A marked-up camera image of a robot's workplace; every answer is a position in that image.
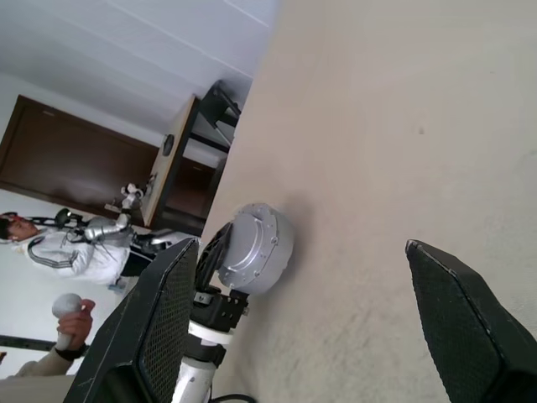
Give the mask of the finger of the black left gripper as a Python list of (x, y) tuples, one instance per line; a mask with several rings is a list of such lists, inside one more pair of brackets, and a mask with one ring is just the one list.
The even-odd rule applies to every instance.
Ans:
[(207, 244), (196, 266), (196, 290), (206, 292), (210, 287), (212, 276), (222, 266), (229, 250), (232, 235), (232, 223), (224, 225)]

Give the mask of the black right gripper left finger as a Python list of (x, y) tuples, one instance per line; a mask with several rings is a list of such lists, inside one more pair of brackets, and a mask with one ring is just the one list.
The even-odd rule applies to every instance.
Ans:
[(199, 243), (159, 253), (101, 325), (63, 403), (171, 403), (188, 338)]

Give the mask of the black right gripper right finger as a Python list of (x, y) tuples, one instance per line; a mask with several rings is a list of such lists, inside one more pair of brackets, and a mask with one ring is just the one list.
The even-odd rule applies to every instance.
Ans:
[(537, 339), (456, 256), (405, 246), (425, 341), (451, 403), (537, 403)]

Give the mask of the grey handheld controller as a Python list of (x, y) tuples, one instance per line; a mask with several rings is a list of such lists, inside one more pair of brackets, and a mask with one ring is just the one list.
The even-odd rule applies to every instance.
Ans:
[[(82, 311), (82, 299), (74, 293), (67, 293), (59, 296), (51, 308), (53, 316), (60, 320), (72, 313)], [(55, 348), (59, 351), (65, 351), (70, 345), (73, 336), (67, 333), (58, 332), (58, 338)]]

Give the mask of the bare hand of operator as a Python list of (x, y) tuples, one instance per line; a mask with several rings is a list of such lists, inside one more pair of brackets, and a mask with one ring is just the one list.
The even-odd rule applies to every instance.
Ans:
[(90, 334), (93, 319), (91, 313), (95, 302), (88, 299), (72, 299), (59, 309), (57, 331), (59, 333), (55, 347), (61, 351), (80, 350)]

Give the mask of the wooden table black legs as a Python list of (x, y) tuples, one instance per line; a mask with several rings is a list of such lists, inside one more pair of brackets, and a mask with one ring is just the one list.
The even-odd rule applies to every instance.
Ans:
[[(140, 209), (143, 225), (200, 236), (222, 178), (228, 154), (189, 137), (194, 123), (194, 95), (180, 109), (168, 133), (175, 146), (168, 157), (161, 146), (146, 184), (152, 186)], [(208, 124), (198, 117), (195, 128), (215, 139)]]

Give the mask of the silver background humanoid robot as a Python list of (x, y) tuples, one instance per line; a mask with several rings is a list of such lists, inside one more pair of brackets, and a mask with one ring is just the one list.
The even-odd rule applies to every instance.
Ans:
[(189, 235), (171, 229), (161, 229), (145, 234), (135, 231), (131, 223), (133, 214), (140, 210), (152, 186), (139, 187), (128, 183), (121, 189), (123, 200), (119, 205), (119, 214), (115, 220), (99, 221), (93, 218), (84, 229), (83, 238), (90, 243), (113, 241), (118, 244), (130, 242), (130, 245), (144, 254), (158, 254), (189, 237)]

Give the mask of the person in white jacket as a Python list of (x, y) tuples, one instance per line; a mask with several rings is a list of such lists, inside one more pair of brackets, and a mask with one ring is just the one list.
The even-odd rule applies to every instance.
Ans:
[(117, 283), (130, 255), (128, 246), (79, 241), (69, 231), (38, 228), (16, 214), (7, 213), (0, 214), (0, 243), (56, 277), (98, 285)]

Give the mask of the dark brown door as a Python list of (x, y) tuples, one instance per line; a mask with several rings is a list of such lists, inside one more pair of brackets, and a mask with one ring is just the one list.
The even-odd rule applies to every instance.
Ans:
[(146, 184), (159, 148), (18, 96), (0, 141), (0, 188), (104, 214), (122, 186)]

